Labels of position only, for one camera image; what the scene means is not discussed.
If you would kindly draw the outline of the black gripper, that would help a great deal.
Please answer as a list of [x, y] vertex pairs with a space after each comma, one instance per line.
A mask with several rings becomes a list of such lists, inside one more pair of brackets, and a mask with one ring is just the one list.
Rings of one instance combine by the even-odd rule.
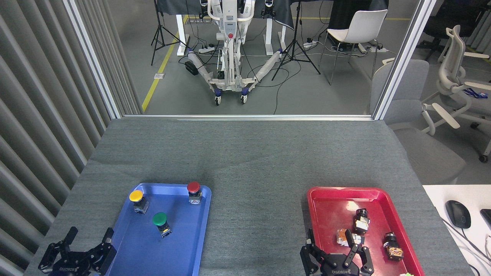
[[44, 274], [51, 272], [53, 276], [88, 276], [92, 272], [105, 275], [117, 254], [112, 245], [113, 228], [107, 228], [102, 242], [88, 252], [70, 251], [77, 233], [77, 228], [71, 227], [64, 239], [50, 243], [38, 269]]
[[[300, 258], [306, 276], [359, 276], [372, 275], [375, 272], [370, 251], [367, 246], [354, 243], [351, 231], [346, 229], [346, 240], [350, 247], [347, 255], [341, 253], [326, 254], [315, 245], [313, 229], [307, 231], [307, 241], [300, 249]], [[354, 256], [359, 255], [362, 265], [359, 268]]]

